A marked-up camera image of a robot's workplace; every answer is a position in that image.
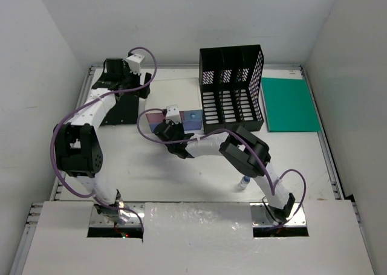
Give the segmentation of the purple bottom drawer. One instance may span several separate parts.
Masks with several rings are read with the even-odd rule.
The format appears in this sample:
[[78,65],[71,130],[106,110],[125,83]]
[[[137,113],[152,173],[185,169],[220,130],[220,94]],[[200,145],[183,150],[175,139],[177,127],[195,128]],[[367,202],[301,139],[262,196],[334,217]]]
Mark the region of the purple bottom drawer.
[[157,126],[160,126],[161,124],[162,123],[150,123],[149,127],[150,127],[151,132],[154,133]]

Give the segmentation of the pink drawer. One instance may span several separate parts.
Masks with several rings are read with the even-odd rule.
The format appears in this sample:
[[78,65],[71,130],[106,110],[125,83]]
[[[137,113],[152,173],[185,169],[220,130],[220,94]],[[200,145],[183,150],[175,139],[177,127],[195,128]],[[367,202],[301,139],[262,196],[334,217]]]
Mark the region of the pink drawer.
[[162,112],[150,112],[146,113],[146,119],[149,124],[159,124],[165,119],[165,115]]

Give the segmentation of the light blue small drawer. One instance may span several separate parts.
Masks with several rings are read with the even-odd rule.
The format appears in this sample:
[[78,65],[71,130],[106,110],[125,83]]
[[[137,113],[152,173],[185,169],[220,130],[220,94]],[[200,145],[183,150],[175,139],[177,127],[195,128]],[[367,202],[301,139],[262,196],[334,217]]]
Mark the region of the light blue small drawer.
[[187,110],[182,111],[182,121],[201,121],[202,110]]

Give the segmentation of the small clear white bottle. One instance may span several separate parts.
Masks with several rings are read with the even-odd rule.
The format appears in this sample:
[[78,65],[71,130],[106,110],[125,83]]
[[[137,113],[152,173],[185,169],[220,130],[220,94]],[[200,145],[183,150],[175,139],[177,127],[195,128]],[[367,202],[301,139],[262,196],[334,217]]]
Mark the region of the small clear white bottle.
[[237,186],[237,190],[238,191],[243,191],[247,188],[247,186],[249,185],[250,183],[250,180],[251,178],[248,177],[248,176],[243,176],[240,180],[240,182],[238,183],[238,186]]

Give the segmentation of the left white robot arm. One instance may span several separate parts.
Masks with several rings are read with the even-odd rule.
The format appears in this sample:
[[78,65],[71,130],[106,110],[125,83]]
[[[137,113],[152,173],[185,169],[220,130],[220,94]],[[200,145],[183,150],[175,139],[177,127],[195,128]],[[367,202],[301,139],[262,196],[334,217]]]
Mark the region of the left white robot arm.
[[103,154],[97,130],[101,125],[130,125],[137,121],[139,100],[150,88],[138,90],[144,55],[110,58],[92,85],[86,107],[59,127],[54,142],[57,168],[75,178],[91,194],[98,214],[118,225],[133,215],[124,209],[120,192],[101,174]]

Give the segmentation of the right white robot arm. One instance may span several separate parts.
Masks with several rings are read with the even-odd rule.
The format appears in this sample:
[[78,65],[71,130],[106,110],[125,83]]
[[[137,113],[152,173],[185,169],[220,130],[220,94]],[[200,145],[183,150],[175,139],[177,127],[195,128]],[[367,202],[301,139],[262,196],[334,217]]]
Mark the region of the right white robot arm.
[[280,182],[271,164],[269,146],[242,126],[208,136],[186,134],[181,124],[163,121],[154,129],[171,154],[182,159],[222,155],[246,181],[253,179],[267,198],[277,222],[285,222],[295,197]]

